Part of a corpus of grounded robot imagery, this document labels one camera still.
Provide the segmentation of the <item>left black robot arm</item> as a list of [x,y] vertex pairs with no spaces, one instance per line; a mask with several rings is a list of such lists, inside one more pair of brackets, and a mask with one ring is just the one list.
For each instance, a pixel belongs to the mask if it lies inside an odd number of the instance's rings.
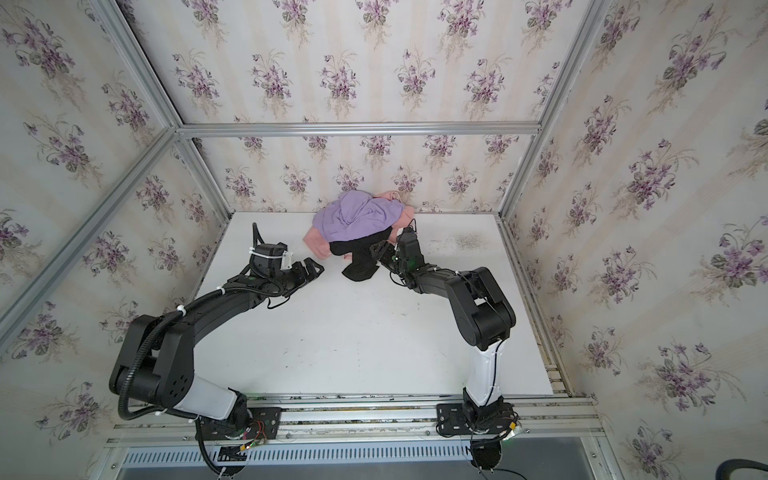
[[131,421],[152,414],[247,429],[252,415],[244,394],[196,374],[195,348],[214,330],[266,303],[275,309],[318,279],[314,260],[289,262],[285,243],[267,243],[252,230],[248,262],[222,286],[160,316],[129,325],[109,379],[117,413]]

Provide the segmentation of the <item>black cloth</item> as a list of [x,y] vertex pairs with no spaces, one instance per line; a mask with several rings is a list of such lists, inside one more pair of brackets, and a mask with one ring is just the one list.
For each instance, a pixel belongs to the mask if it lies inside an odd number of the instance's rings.
[[389,227],[380,232],[355,240],[330,242],[330,251],[334,256],[351,256],[351,263],[342,270],[342,275],[353,282],[369,280],[378,270],[377,261],[371,254],[371,247],[387,241],[392,233]]

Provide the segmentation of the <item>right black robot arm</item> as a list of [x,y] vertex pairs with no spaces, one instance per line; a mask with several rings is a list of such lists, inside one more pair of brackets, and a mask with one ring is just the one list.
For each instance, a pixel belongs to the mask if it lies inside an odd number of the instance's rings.
[[516,325],[516,314],[492,272],[486,267],[450,270],[426,262],[412,226],[403,229],[394,243],[381,241],[370,251],[402,286],[447,299],[462,339],[472,348],[472,367],[462,400],[436,406],[437,434],[501,439],[510,435],[518,416],[502,395],[501,356]]

